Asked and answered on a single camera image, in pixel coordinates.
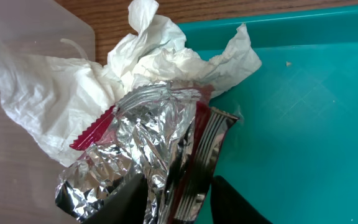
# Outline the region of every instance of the food wrapper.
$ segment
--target food wrapper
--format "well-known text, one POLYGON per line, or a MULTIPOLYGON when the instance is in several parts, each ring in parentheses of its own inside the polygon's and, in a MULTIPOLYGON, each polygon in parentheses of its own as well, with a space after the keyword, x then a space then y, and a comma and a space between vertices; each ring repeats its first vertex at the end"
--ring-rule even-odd
POLYGON ((86 150, 60 175, 56 204, 83 222, 144 174, 144 223, 195 221, 223 139, 237 121, 208 107, 212 91, 160 82, 128 93, 71 145, 86 150))

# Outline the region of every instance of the crumpled tissue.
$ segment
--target crumpled tissue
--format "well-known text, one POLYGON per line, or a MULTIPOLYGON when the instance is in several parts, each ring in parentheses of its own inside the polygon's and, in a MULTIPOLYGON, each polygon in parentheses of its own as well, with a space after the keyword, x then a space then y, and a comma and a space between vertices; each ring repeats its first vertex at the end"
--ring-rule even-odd
POLYGON ((169 18, 156 15, 154 0, 134 0, 126 35, 102 66, 78 58, 11 52, 0 42, 3 110, 26 129, 52 159, 68 167, 83 153, 69 144, 126 93, 159 80, 212 84, 217 96, 261 66, 246 25, 237 28, 221 55, 204 61, 185 48, 186 36, 169 18))

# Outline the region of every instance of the wood grain surface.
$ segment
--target wood grain surface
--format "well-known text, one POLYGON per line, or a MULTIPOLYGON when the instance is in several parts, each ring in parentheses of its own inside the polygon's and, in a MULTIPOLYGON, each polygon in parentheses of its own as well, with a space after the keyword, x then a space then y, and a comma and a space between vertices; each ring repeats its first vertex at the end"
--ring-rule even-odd
MULTIPOLYGON (((127 7, 131 0, 57 0, 89 24, 96 36, 96 61, 104 65, 107 53, 128 33, 127 7)), ((193 22, 358 4, 358 0, 159 0, 158 14, 173 22, 193 22)))
MULTIPOLYGON (((96 34, 96 58, 128 33, 130 0, 57 0, 88 23, 96 34)), ((158 13, 176 23, 253 16, 358 4, 358 0, 159 0, 158 13)), ((0 105, 0 223, 77 223, 54 204, 57 177, 63 170, 10 120, 0 105)))

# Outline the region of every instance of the silver foil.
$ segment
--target silver foil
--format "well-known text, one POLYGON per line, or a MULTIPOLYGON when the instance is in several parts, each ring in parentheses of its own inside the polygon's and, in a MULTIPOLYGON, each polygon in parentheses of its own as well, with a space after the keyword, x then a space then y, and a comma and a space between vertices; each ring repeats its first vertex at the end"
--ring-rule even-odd
POLYGON ((142 173, 149 186, 144 223, 195 221, 224 135, 237 120, 214 108, 201 114, 198 106, 209 96, 189 83, 159 83, 126 95, 102 138, 60 175, 55 200, 70 206, 58 206, 82 222, 142 173), (196 113, 205 125, 194 147, 196 113))

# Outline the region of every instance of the trash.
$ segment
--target trash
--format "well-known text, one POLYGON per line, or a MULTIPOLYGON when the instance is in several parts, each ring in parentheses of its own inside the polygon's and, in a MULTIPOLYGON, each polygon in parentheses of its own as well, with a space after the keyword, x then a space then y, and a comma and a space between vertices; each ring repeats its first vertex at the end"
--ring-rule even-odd
MULTIPOLYGON (((105 66, 78 58, 18 54, 0 42, 1 105, 8 117, 68 167, 81 154, 70 149, 73 140, 134 88, 160 80, 192 80, 214 86, 214 97, 261 66, 245 24, 222 55, 207 62, 185 48, 184 33, 169 18, 155 15, 157 8, 154 0, 131 2, 129 24, 138 35, 125 36, 105 66)), ((70 40, 62 42, 79 49, 70 40)))
POLYGON ((61 174, 56 204, 83 222, 144 174, 149 191, 143 223, 195 221, 223 139, 237 121, 208 108, 211 90, 160 82, 128 93, 114 105, 102 138, 61 174))

